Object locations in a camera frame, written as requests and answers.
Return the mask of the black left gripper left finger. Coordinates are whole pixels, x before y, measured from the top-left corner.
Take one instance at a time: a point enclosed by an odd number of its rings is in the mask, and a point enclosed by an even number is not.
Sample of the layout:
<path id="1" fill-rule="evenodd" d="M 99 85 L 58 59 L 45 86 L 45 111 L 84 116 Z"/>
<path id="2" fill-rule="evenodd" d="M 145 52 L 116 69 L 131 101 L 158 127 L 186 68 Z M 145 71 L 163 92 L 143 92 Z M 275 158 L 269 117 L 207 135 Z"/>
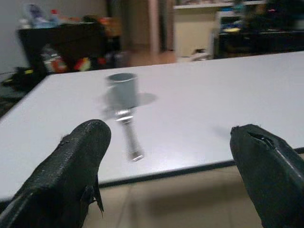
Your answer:
<path id="1" fill-rule="evenodd" d="M 90 204 L 103 210 L 98 171 L 111 130 L 92 119 L 64 136 L 2 211 L 3 228 L 80 228 Z"/>

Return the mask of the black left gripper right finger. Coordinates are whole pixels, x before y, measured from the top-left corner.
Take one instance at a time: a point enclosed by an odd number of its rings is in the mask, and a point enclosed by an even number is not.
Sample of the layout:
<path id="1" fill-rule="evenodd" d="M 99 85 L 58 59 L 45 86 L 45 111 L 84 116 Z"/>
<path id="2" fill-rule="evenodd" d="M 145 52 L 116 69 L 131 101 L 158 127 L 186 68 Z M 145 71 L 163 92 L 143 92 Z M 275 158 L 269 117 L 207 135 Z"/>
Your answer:
<path id="1" fill-rule="evenodd" d="M 230 132 L 230 149 L 265 228 L 304 226 L 304 161 L 282 138 L 247 124 Z"/>

